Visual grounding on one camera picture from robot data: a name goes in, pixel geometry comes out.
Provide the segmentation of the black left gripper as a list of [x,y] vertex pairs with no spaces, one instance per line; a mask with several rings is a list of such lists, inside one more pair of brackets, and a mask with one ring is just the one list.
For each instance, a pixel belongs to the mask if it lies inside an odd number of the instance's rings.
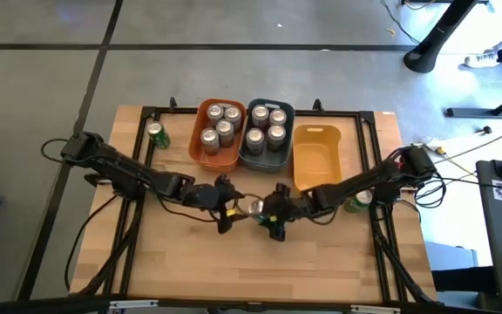
[[226,234],[233,225],[232,219],[246,219],[246,213],[237,208],[228,210],[226,204],[230,201],[237,203],[240,199],[253,196],[251,193],[242,193],[235,189],[225,174],[218,176],[213,185],[199,184],[189,186],[182,196],[182,205],[190,208],[199,208],[210,214],[218,213],[219,218],[214,218],[219,234]]

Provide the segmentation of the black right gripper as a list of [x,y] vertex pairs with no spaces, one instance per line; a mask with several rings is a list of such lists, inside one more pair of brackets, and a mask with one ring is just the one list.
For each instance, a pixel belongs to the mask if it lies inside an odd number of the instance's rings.
[[290,187],[282,183],[277,183],[274,192],[260,199],[258,204],[263,211],[262,215],[256,216],[256,221],[268,230],[268,237],[275,241],[285,240],[287,222],[312,219],[309,199],[304,196],[292,198]]

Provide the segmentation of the yellow plastic bin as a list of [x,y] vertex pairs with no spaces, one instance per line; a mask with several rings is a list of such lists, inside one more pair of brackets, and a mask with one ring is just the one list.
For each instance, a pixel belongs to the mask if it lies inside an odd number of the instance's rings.
[[341,132],[329,125],[299,125],[293,133],[295,187],[304,191],[342,181]]

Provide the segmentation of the orange plastic bin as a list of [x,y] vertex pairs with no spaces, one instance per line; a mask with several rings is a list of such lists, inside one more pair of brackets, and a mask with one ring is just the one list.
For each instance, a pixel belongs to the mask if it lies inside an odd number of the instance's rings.
[[231,147],[220,147],[219,152],[215,155],[206,154],[200,135],[201,132],[209,126],[207,109],[212,105],[230,105],[237,107],[241,111],[241,123],[245,122],[247,117],[246,108],[241,102],[230,99],[204,100],[196,113],[192,136],[188,144],[188,153],[193,161],[203,169],[213,172],[228,173],[237,166],[239,147],[242,138],[242,126],[240,127],[240,131],[235,133],[234,144]]

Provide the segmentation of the dark blue plastic bin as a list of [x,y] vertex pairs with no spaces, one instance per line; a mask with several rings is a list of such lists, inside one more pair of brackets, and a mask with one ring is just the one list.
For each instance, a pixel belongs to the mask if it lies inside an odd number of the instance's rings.
[[[286,136],[279,148],[272,151],[268,148],[268,143],[264,143],[259,154],[252,153],[248,149],[246,135],[254,126],[252,122],[252,111],[256,106],[265,106],[270,112],[274,109],[281,109],[287,115],[287,120],[283,124]],[[243,166],[260,172],[275,173],[280,172],[288,163],[292,151],[292,132],[295,122],[295,109],[290,104],[272,100],[272,99],[253,99],[247,108],[245,124],[243,126],[243,135],[239,149],[239,157]]]

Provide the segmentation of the blue-grey box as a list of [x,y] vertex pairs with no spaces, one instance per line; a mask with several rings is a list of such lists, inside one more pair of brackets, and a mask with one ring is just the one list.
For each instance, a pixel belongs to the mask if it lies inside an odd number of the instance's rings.
[[455,270],[478,267],[477,253],[473,249],[425,242],[431,270]]

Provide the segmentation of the black pole with foot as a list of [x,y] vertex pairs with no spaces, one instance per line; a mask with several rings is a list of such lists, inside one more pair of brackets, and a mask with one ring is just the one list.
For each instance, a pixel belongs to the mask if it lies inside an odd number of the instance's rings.
[[478,0],[453,0],[429,34],[404,55],[404,65],[413,72],[431,72],[443,45],[477,3]]

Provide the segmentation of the person's shoe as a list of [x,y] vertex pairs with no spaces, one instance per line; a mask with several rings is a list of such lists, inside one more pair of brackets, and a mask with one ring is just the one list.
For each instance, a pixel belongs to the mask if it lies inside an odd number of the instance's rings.
[[478,55],[468,56],[464,61],[464,65],[470,68],[489,68],[499,64],[498,52],[496,50],[488,50]]

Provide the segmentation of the black aluminium table frame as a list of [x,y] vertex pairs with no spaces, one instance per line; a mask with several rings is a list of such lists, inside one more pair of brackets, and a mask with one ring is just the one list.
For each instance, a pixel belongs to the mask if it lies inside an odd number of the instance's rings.
[[[196,107],[120,106],[108,142],[158,170],[189,174],[199,183],[213,183],[220,174],[205,170],[189,155]],[[136,139],[143,124],[159,118],[172,139],[167,150],[150,154],[147,134]],[[394,113],[298,110],[295,125],[338,128],[341,176],[344,179],[374,167],[376,160],[401,145]],[[294,189],[293,157],[280,173],[262,173],[237,166],[227,176],[243,193],[270,194],[276,182]],[[235,222],[225,235],[212,223],[167,213],[155,197],[145,196],[142,223],[134,244],[119,259],[108,280],[110,292],[127,299],[158,300],[164,307],[243,309],[245,311],[350,311],[345,305],[380,306],[375,244],[369,214],[343,210],[320,226],[307,219],[287,224],[287,239],[276,242],[253,220]],[[136,203],[121,211],[116,199],[85,230],[70,292],[81,291],[110,255],[116,228],[132,220]],[[397,248],[422,291],[437,300],[418,214],[408,204],[393,209]]]

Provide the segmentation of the silver metal bracket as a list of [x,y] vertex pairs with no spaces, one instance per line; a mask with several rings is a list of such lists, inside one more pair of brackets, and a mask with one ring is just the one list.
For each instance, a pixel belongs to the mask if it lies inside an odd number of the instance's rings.
[[365,304],[352,304],[349,312],[354,314],[402,314],[399,308]]
[[115,300],[109,303],[110,311],[158,307],[158,300]]

